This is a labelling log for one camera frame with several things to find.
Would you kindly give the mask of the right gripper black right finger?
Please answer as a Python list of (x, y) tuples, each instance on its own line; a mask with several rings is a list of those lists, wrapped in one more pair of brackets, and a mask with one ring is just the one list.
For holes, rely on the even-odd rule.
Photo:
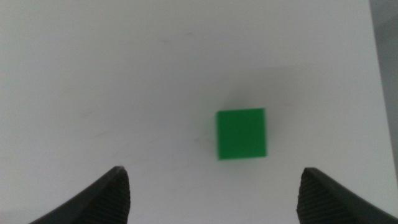
[(303, 170), (298, 192), (300, 223), (392, 223), (397, 218), (314, 167)]

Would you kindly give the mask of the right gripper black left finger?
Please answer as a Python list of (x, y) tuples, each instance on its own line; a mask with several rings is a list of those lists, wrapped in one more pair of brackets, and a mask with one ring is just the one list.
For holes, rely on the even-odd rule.
[(127, 223), (130, 206), (127, 171), (123, 166), (115, 166), (70, 200), (32, 223)]

